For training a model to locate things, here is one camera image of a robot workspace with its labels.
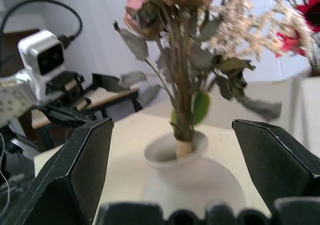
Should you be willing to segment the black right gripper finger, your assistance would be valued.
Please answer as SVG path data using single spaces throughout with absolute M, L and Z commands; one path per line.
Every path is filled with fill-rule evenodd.
M 231 126 L 250 178 L 270 212 L 277 199 L 320 195 L 319 157 L 285 129 L 243 119 Z
M 114 122 L 77 128 L 41 168 L 2 225 L 91 225 L 105 184 Z
M 92 84 L 95 88 L 103 88 L 108 92 L 120 93 L 123 88 L 119 85 L 120 79 L 113 75 L 92 74 Z
M 47 105 L 41 106 L 39 110 L 43 112 L 51 123 L 63 127 L 79 128 L 87 125 L 92 126 L 96 123 L 87 115 L 73 108 Z

